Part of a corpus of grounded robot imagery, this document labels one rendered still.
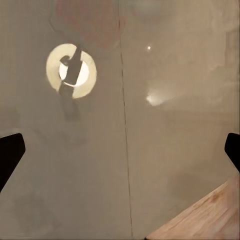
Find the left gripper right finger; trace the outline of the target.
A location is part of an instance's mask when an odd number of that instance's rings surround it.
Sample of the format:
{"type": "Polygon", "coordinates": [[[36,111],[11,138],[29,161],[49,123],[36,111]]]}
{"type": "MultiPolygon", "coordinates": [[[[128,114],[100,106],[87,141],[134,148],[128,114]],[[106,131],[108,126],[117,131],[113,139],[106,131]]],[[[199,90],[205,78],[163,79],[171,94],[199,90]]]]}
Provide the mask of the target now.
{"type": "Polygon", "coordinates": [[[240,134],[229,133],[224,150],[240,171],[240,134]]]}

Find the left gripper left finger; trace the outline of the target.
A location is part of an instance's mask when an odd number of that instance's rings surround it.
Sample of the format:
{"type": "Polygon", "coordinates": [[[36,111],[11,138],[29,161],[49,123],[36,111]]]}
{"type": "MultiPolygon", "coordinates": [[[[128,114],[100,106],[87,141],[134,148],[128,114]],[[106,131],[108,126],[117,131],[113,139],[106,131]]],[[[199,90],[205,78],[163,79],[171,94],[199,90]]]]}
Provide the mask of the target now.
{"type": "Polygon", "coordinates": [[[0,138],[0,192],[26,151],[21,133],[0,138]]]}

